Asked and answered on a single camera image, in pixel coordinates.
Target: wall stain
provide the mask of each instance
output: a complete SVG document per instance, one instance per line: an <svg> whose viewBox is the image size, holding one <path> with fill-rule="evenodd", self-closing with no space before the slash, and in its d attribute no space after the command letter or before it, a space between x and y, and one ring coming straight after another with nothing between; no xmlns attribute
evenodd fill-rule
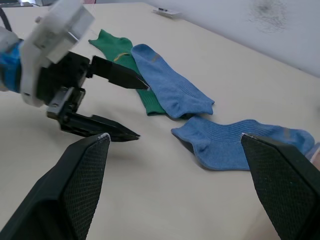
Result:
<svg viewBox="0 0 320 240"><path fill-rule="evenodd" d="M287 6L281 0L253 0L248 20L263 33L283 32L287 26Z"/></svg>

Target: beige table surface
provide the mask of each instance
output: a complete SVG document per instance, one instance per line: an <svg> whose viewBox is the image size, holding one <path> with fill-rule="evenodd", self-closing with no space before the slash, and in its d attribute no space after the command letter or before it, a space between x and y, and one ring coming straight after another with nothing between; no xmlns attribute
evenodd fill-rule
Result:
<svg viewBox="0 0 320 240"><path fill-rule="evenodd" d="M184 20L152 13L144 3L87 5L95 22L74 52L103 56L89 45L100 29L148 44L178 73L215 100L216 123L256 119L305 129L320 140L320 79ZM25 38L45 7L8 8ZM248 171L207 171L171 134L183 120L147 116L134 90L94 77L79 112L118 121L141 134L112 143L88 240L279 239ZM46 108L0 94L0 228L26 194L80 137L59 130Z"/></svg>

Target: green sock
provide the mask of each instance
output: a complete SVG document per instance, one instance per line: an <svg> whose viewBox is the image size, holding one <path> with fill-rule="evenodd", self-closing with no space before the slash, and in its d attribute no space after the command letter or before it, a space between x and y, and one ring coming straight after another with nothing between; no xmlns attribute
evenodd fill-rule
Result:
<svg viewBox="0 0 320 240"><path fill-rule="evenodd" d="M109 61L132 69L137 74L141 75L136 62L131 55L133 45L128 38L115 37L101 29L98 39L89 40L89 43L99 49ZM166 113L151 89L137 89L136 91L141 98L148 116Z"/></svg>

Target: black cable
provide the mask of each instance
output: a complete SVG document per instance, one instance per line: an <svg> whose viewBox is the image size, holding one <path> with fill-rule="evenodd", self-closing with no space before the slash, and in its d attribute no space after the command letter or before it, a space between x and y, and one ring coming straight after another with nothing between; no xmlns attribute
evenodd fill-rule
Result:
<svg viewBox="0 0 320 240"><path fill-rule="evenodd" d="M3 21L5 29L7 29L8 31L12 32L12 28L10 26L9 20L7 18L7 15L5 14L5 11L2 8L0 8L0 17L1 17L2 21Z"/></svg>

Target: white wall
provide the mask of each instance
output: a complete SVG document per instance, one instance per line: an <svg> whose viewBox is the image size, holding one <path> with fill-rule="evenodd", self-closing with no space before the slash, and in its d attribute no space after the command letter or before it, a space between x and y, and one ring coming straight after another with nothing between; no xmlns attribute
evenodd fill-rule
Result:
<svg viewBox="0 0 320 240"><path fill-rule="evenodd" d="M320 0L141 1L320 77Z"/></svg>

